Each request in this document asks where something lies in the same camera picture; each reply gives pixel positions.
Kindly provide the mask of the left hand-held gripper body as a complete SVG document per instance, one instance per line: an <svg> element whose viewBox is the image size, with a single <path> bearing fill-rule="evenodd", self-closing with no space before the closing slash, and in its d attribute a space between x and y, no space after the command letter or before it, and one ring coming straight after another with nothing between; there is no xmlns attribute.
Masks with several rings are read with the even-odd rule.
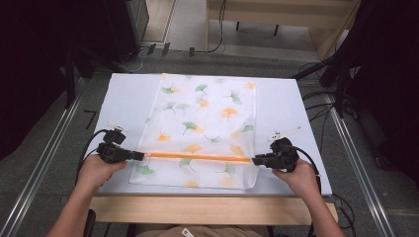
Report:
<svg viewBox="0 0 419 237"><path fill-rule="evenodd" d="M105 131L103 141L98 145L97 153L106 163L119 163L131 158L132 152L121 148L121 144L126 139L123 131L124 129L117 125Z"/></svg>

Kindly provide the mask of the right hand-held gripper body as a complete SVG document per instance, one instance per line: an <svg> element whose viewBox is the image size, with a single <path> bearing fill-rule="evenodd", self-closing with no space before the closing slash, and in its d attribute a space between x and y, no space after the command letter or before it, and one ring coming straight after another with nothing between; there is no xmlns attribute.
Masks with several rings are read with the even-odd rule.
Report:
<svg viewBox="0 0 419 237"><path fill-rule="evenodd" d="M300 130L301 127L298 126L295 129L276 131L275 134L268 139L274 157L279 160L279 164L272 166L273 169L286 170L287 172L292 172L294 170L298 155L296 149L289 140L289 136Z"/></svg>

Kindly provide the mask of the leaf print mesh zipper bag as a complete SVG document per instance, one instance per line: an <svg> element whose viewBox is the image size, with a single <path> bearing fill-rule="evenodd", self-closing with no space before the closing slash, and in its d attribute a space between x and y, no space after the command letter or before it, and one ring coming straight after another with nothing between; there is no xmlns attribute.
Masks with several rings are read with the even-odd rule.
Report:
<svg viewBox="0 0 419 237"><path fill-rule="evenodd" d="M129 177L136 185L247 190L253 164L256 83L163 74Z"/></svg>

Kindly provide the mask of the person's left hand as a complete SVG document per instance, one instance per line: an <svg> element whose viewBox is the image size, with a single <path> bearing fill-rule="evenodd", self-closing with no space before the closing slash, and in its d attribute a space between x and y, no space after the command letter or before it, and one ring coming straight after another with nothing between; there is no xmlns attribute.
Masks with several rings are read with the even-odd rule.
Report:
<svg viewBox="0 0 419 237"><path fill-rule="evenodd" d="M95 192L111 179L114 173L124 169L127 161L109 164L99 155L88 156L79 172L75 191L82 195L93 196Z"/></svg>

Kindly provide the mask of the person's right hand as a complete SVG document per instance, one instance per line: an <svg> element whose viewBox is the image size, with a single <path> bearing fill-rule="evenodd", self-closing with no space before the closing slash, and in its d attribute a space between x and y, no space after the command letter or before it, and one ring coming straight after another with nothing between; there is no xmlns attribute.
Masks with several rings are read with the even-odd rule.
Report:
<svg viewBox="0 0 419 237"><path fill-rule="evenodd" d="M313 167L306 161L298 159L294 170L290 173L281 170L273 170L272 173L284 181L303 200L321 197Z"/></svg>

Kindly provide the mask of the white board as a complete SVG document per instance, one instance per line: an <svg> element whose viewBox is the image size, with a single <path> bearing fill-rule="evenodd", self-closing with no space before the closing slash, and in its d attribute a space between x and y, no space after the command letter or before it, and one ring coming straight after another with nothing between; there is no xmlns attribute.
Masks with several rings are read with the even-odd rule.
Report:
<svg viewBox="0 0 419 237"><path fill-rule="evenodd" d="M146 113L151 109L152 97L157 92L160 76L158 74L122 74L115 73L109 82L97 129L119 125L126 130L123 148L132 150L136 147ZM316 165L321 181L321 193L332 194L330 182L317 148L316 141L308 121L299 88L294 79L257 78L256 82L256 126L254 148L258 154L269 149L267 138L275 131L300 127L301 131L290 136L291 143L303 150L300 157L312 160ZM290 196L293 192L288 185L274 177L265 167L258 169L259 174L253 188L203 189L181 188L174 186L154 186L132 184L128 181L134 162L115 173L101 188L103 195L192 195L192 196Z"/></svg>

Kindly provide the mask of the light wooden table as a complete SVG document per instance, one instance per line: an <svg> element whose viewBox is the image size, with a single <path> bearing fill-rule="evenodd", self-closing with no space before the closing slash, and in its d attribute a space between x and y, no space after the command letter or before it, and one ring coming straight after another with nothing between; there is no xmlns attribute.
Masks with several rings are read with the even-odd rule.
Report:
<svg viewBox="0 0 419 237"><path fill-rule="evenodd" d="M99 222L308 225L296 197L98 196L91 208Z"/></svg>

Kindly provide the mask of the person's beige trousers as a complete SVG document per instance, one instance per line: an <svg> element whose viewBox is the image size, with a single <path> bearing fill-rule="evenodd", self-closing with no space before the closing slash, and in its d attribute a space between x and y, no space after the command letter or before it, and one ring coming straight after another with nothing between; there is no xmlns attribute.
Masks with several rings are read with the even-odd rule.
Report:
<svg viewBox="0 0 419 237"><path fill-rule="evenodd" d="M135 237L271 237L266 226L138 224Z"/></svg>

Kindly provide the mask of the black metal stand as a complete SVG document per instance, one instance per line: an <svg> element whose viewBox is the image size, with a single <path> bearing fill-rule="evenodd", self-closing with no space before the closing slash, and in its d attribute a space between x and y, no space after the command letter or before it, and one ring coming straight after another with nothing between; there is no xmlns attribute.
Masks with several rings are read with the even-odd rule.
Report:
<svg viewBox="0 0 419 237"><path fill-rule="evenodd" d="M325 71L321 75L319 82L322 87L330 87L336 82L336 89L334 95L334 108L342 119L343 116L343 99L345 93L345 82L350 77L350 67L343 59L338 59L335 56L330 56L323 61L316 62L307 69L293 75L292 78L299 80L308 76L318 70L324 68Z"/></svg>

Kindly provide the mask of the black curtain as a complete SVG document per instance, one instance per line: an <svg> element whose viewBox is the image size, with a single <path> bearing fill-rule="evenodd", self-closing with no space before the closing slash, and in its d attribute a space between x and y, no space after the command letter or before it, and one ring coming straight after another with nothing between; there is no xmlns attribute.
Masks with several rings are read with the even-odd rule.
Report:
<svg viewBox="0 0 419 237"><path fill-rule="evenodd" d="M361 0L346 41L346 93L378 165L419 185L419 0Z"/></svg>
<svg viewBox="0 0 419 237"><path fill-rule="evenodd" d="M93 74L81 44L93 3L0 0L0 161L62 93L73 101L73 68Z"/></svg>

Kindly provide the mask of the dark cabinet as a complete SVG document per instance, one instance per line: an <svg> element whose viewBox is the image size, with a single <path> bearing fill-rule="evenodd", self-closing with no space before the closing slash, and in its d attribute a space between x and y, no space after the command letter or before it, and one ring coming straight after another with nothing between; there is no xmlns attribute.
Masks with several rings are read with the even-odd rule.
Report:
<svg viewBox="0 0 419 237"><path fill-rule="evenodd" d="M145 0L105 0L117 62L139 52L149 22Z"/></svg>

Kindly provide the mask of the light wooden bench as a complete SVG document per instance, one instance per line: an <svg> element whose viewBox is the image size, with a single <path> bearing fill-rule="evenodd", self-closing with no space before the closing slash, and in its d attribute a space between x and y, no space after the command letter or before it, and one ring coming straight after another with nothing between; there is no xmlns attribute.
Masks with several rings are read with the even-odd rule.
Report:
<svg viewBox="0 0 419 237"><path fill-rule="evenodd" d="M225 21L305 27L318 57L350 30L362 0L226 0Z"/></svg>

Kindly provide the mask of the aluminium floor rail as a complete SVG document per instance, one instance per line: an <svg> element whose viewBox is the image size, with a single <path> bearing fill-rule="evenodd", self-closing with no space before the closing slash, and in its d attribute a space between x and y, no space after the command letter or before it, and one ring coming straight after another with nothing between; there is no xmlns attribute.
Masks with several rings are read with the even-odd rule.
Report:
<svg viewBox="0 0 419 237"><path fill-rule="evenodd" d="M42 151L37 165L27 180L23 190L20 192L15 204L6 220L3 228L0 230L0 237L15 237L18 229L29 210L42 180L49 168L51 161L56 153L56 150L78 109L81 96L89 83L88 79L80 77L76 84L76 96L70 106L64 110L60 120L58 121L48 143Z"/></svg>
<svg viewBox="0 0 419 237"><path fill-rule="evenodd" d="M391 224L389 223L386 211L377 195L377 192L371 182L371 179L365 169L359 152L353 142L351 134L345 124L344 120L339 116L335 109L332 110L333 117L337 131L341 137L344 148L348 155L349 161L354 170L357 181L360 185L362 194L368 206L368 210L377 227L380 237L395 237Z"/></svg>

